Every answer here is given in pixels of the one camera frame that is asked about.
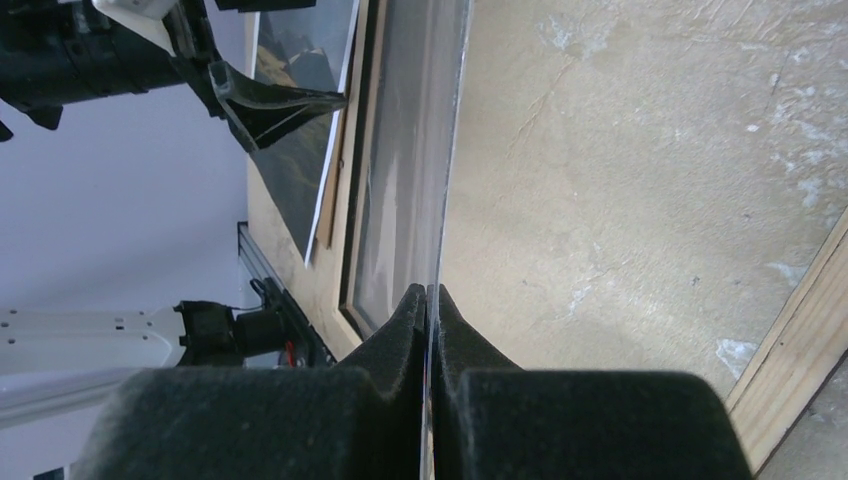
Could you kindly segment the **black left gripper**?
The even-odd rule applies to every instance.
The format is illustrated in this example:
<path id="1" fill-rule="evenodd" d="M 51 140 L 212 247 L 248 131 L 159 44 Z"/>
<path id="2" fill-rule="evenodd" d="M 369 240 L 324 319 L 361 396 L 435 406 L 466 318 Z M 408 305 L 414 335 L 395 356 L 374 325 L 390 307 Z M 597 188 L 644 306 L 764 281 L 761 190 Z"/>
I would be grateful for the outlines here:
<path id="1" fill-rule="evenodd" d="M 219 61 L 201 1 L 176 2 L 161 25 L 171 51 L 92 1 L 4 1 L 1 99 L 55 130 L 69 104 L 186 84 L 247 153 L 347 105 L 342 93 L 264 84 Z"/>

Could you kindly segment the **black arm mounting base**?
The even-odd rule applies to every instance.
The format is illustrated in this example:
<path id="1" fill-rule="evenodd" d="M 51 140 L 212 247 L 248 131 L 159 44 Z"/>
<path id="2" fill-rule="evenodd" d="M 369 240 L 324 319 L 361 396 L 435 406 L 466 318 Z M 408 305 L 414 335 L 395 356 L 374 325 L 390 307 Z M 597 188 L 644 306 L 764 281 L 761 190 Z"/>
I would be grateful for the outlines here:
<path id="1" fill-rule="evenodd" d="M 259 326 L 249 327 L 249 337 L 263 343 L 261 355 L 278 353 L 277 364 L 284 368 L 330 367 L 336 358 L 307 319 L 288 290 L 270 277 L 252 278 L 252 290 L 261 307 L 247 317 L 257 318 Z"/>

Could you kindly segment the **wooden picture frame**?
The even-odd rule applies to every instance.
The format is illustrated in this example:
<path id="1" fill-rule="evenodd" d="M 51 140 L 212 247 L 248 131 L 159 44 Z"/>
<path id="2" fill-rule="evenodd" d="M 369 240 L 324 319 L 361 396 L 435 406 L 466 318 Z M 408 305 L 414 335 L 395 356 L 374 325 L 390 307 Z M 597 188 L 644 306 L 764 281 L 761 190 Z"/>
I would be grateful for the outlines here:
<path id="1" fill-rule="evenodd" d="M 477 1 L 442 279 L 526 368 L 693 372 L 847 475 L 847 5 Z"/>

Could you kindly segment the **clear acrylic sheet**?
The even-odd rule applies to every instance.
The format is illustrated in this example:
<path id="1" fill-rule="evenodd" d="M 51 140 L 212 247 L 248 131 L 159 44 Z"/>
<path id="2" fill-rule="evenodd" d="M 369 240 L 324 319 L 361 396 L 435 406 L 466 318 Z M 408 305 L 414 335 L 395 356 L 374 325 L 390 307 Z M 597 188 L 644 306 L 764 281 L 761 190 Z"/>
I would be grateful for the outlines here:
<path id="1" fill-rule="evenodd" d="M 377 11 L 349 295 L 378 389 L 365 479 L 435 473 L 439 294 L 471 11 L 468 1 L 383 1 Z"/>

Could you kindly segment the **mountain landscape photo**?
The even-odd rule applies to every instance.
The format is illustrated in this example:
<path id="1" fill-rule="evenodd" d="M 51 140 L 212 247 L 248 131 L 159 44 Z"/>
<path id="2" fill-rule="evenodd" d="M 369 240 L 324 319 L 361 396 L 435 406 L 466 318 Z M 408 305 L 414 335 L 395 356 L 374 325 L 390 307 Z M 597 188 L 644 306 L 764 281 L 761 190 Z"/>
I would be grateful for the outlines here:
<path id="1" fill-rule="evenodd" d="M 257 16 L 253 74 L 285 84 L 345 94 L 359 17 L 358 1 Z M 252 156 L 301 260 L 310 263 L 338 130 L 338 112 L 321 114 Z"/>

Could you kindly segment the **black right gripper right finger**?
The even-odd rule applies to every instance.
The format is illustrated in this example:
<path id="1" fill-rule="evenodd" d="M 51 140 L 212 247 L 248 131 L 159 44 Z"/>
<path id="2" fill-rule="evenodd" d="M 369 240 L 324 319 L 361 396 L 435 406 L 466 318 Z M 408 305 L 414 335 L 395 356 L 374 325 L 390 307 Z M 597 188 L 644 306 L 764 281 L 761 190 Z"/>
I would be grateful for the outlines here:
<path id="1" fill-rule="evenodd" d="M 438 288 L 431 352 L 439 479 L 748 479 L 721 399 L 685 372 L 527 370 Z"/>

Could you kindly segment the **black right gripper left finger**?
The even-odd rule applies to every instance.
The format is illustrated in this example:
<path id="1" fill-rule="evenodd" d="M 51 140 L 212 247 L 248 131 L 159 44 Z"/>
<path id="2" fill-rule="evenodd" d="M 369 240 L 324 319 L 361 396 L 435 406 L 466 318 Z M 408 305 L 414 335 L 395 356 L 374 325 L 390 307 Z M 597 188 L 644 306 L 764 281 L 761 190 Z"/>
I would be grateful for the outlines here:
<path id="1" fill-rule="evenodd" d="M 427 292 L 329 368 L 149 369 L 106 403 L 77 479 L 416 479 Z"/>

